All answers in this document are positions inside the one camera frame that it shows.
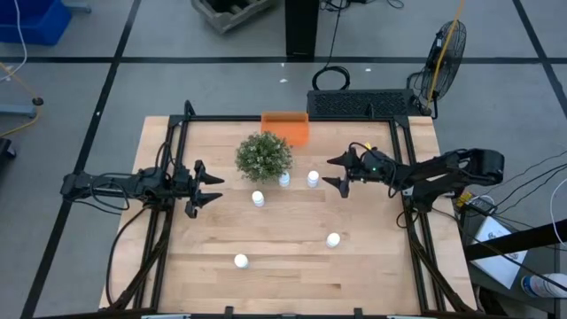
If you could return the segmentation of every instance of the black metal frame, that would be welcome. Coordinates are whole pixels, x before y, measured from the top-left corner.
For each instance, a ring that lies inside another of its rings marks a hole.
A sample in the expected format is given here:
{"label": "black metal frame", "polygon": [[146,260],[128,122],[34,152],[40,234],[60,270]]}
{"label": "black metal frame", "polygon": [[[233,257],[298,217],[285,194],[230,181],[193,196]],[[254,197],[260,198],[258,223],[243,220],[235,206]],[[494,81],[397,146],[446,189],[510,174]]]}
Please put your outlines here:
{"label": "black metal frame", "polygon": [[[181,126],[181,134],[179,137],[179,143],[177,146],[177,153],[176,153],[176,161],[182,162],[183,161],[183,154],[184,154],[184,146],[185,141],[187,138],[188,130],[190,122],[192,121],[260,121],[261,117],[259,115],[196,115],[194,111],[190,110],[190,115],[171,115],[169,117],[169,122],[167,124],[167,133],[166,133],[166,142],[170,145],[173,144],[173,136],[175,132],[175,128],[177,126]],[[394,152],[395,160],[402,162],[402,154],[401,154],[401,147],[400,147],[400,137],[398,134],[398,128],[401,128],[403,135],[404,135],[404,142],[406,145],[406,149],[408,152],[408,160],[410,164],[416,163],[416,153],[414,149],[413,139],[411,136],[411,131],[409,127],[408,117],[403,116],[391,116],[391,117],[364,117],[364,116],[327,116],[327,115],[316,115],[310,116],[310,121],[371,121],[371,122],[383,122],[387,123],[390,129],[391,138],[392,138],[392,148]],[[162,154],[160,167],[164,170],[167,169],[169,160],[168,160],[168,153],[164,152]],[[407,233],[408,233],[408,240],[410,244],[412,240],[417,239],[416,234],[416,227],[415,224],[412,223],[412,215],[411,210],[409,209],[408,202],[402,199],[402,205],[404,207],[405,212],[405,221],[407,224]],[[161,237],[169,238],[172,226],[172,219],[174,213],[174,203],[172,203],[170,208],[166,211],[158,211],[153,210],[151,212],[150,221],[148,224],[148,230],[146,234],[146,239],[144,243],[144,251],[143,251],[143,258],[142,264],[146,264],[150,262],[150,268],[153,263],[157,259],[157,267],[156,267],[156,274],[155,274],[155,281],[151,291],[151,302],[150,307],[142,308],[144,302],[144,288],[145,288],[145,276],[147,272],[144,272],[143,269],[140,269],[136,274],[133,282],[128,287],[137,287],[136,288],[136,295],[134,297],[133,302],[133,309],[125,310],[124,307],[126,305],[121,305],[121,309],[107,309],[105,311],[91,313],[91,314],[76,314],[76,315],[62,315],[56,316],[57,318],[139,318],[140,315],[156,315],[159,307],[159,298],[161,294],[161,285],[163,283],[163,276],[165,272],[165,264],[167,258],[167,245],[168,240],[162,243],[161,247],[154,247],[154,238],[158,228],[158,219],[159,214],[165,213],[165,221],[162,227]],[[425,290],[425,282],[423,280],[423,271],[422,271],[422,264],[430,267],[437,267],[437,262],[435,258],[435,251],[433,247],[433,242],[431,238],[431,230],[429,221],[427,218],[427,214],[420,214],[419,221],[421,224],[421,231],[423,235],[423,250],[420,252],[416,252],[415,250],[411,250],[411,260],[412,265],[414,268],[414,276],[416,281],[416,292],[417,298],[420,307],[420,314],[417,315],[435,315],[440,317],[461,317],[461,318],[468,318],[474,317],[476,314],[472,313],[462,313],[462,312],[447,312],[444,302],[444,295],[441,289],[439,288],[438,283],[432,281],[433,291],[434,291],[434,298],[436,303],[436,310],[431,310],[428,306],[427,300],[427,293]],[[419,254],[425,254],[429,259],[432,261],[432,265],[427,265],[427,263],[423,263],[423,259],[420,259]],[[143,279],[142,283],[135,283],[136,280],[140,278]],[[385,318],[385,315],[363,315],[361,309],[355,308],[353,310],[354,317],[356,319],[362,318]],[[286,315],[232,315],[233,308],[227,306],[225,314],[191,314],[192,318],[222,318],[222,319],[230,319],[232,316],[239,317],[242,319],[254,319],[256,317],[262,319],[269,319],[269,318],[283,318]],[[295,315],[294,318],[301,317],[303,319],[323,319],[323,318],[332,318],[332,319],[351,319],[351,315]]]}

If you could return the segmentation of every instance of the electric fan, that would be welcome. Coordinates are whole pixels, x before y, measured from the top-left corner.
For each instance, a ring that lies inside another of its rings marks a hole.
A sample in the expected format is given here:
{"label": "electric fan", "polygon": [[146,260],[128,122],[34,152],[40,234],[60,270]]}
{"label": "electric fan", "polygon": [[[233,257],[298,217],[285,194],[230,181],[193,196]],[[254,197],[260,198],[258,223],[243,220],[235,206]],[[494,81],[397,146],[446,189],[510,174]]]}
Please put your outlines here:
{"label": "electric fan", "polygon": [[[438,33],[435,34],[435,41],[433,41],[425,66],[420,72],[410,74],[406,81],[406,89],[409,89],[412,78],[416,78],[414,81],[414,89],[419,90],[419,93],[411,98],[411,103],[417,106],[421,114],[431,115],[429,102],[433,101],[435,108],[435,114],[432,115],[433,119],[437,119],[438,116],[437,101],[445,96],[459,70],[464,45],[467,40],[467,29],[459,20],[455,22],[453,33],[449,38],[452,24],[453,21],[447,22],[441,27]],[[447,45],[447,49],[445,54],[442,55],[441,53],[445,45]],[[439,64],[439,72],[437,81],[433,83],[437,64]],[[422,79],[421,88],[416,87],[417,79],[420,77]]]}

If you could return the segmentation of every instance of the blue bin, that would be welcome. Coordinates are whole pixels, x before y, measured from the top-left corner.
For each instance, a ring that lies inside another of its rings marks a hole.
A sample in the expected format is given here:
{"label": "blue bin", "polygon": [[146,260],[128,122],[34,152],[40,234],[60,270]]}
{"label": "blue bin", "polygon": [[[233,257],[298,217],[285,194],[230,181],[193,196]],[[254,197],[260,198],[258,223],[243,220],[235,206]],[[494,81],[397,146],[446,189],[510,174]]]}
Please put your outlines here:
{"label": "blue bin", "polygon": [[[61,0],[17,0],[26,43],[54,45],[67,28],[71,13]],[[14,0],[0,0],[0,42],[19,43]]]}

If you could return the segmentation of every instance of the gray floor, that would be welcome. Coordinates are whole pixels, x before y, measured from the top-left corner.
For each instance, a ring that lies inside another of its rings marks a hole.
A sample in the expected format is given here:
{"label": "gray floor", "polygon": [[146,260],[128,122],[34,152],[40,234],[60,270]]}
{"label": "gray floor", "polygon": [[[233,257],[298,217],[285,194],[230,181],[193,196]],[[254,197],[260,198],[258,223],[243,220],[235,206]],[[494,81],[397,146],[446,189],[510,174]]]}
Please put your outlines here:
{"label": "gray floor", "polygon": [[[76,13],[60,43],[30,46],[34,57],[111,57],[133,0],[90,0],[90,15]],[[451,20],[451,0],[404,0],[396,11],[385,1],[353,4],[338,29],[335,56],[425,57],[439,27]],[[567,57],[567,3],[522,3],[549,57]],[[330,48],[335,14],[322,12],[317,55]],[[536,58],[511,0],[465,4],[465,56]],[[279,7],[244,26],[217,35],[188,0],[142,0],[128,40],[126,57],[280,57],[285,53],[284,10]],[[0,43],[2,57],[19,56],[17,44]],[[397,89],[419,64],[341,64],[352,76],[351,89]],[[43,95],[41,119],[11,139],[19,157],[0,175],[0,308],[4,318],[19,317],[43,249],[58,214],[58,189],[71,172],[109,69],[108,64],[30,63],[20,72]],[[260,114],[266,110],[305,110],[312,75],[320,64],[121,64],[87,161],[90,173],[129,171],[145,116],[179,113],[190,99],[200,114]],[[567,66],[553,66],[567,84]],[[334,89],[340,76],[326,74],[322,88]],[[29,103],[14,82],[0,83],[0,102]],[[435,123],[442,151],[485,147],[502,152],[510,177],[532,163],[567,149],[567,120],[540,64],[462,65],[449,93],[439,103]],[[26,119],[0,118],[0,130]],[[556,160],[541,167],[551,167]],[[506,213],[531,225],[549,220],[550,192],[567,177],[550,183]],[[492,195],[502,199],[519,183]],[[567,218],[555,199],[555,218]],[[97,309],[105,264],[118,218],[75,205],[35,315],[61,315]],[[549,258],[543,263],[552,262]],[[542,313],[512,301],[520,315]]]}

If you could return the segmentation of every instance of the black table leg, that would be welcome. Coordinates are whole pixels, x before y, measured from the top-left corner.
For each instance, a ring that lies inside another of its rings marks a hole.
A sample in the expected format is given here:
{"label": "black table leg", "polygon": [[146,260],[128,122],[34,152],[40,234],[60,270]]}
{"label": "black table leg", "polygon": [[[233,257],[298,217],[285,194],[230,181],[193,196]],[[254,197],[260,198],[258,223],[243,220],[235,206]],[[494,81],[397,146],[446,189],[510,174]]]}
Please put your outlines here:
{"label": "black table leg", "polygon": [[285,50],[288,56],[312,58],[317,40],[319,0],[285,0]]}

